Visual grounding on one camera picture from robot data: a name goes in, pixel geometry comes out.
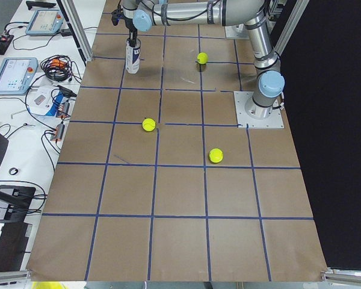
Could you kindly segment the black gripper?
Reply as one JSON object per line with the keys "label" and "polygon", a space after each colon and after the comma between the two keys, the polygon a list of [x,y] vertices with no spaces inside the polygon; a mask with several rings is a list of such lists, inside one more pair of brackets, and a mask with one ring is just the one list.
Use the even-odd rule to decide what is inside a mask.
{"label": "black gripper", "polygon": [[128,43],[130,47],[136,47],[137,45],[137,29],[133,24],[133,18],[124,16],[125,26],[129,30]]}

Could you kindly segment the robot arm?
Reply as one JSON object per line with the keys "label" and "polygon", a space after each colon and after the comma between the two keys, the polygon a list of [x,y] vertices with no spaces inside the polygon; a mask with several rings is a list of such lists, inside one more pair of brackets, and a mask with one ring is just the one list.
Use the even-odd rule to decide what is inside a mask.
{"label": "robot arm", "polygon": [[274,102],[282,94],[285,79],[280,73],[280,57],[275,51],[267,27],[266,1],[204,1],[169,3],[168,1],[120,1],[111,13],[113,25],[123,20],[129,31],[126,41],[126,68],[136,73],[139,58],[132,55],[140,47],[138,32],[153,26],[182,24],[244,25],[254,55],[257,85],[253,96],[245,103],[245,112],[254,119],[264,120],[276,109]]}

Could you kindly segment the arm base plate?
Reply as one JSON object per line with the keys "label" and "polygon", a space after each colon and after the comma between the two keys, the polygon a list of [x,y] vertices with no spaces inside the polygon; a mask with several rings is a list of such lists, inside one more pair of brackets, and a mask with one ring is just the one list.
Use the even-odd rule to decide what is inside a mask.
{"label": "arm base plate", "polygon": [[281,109],[277,101],[269,108],[258,107],[253,102],[253,92],[234,91],[237,127],[248,129],[283,129]]}
{"label": "arm base plate", "polygon": [[224,27],[224,29],[227,39],[243,39],[243,40],[249,39],[248,32],[243,23],[234,26],[226,26]]}

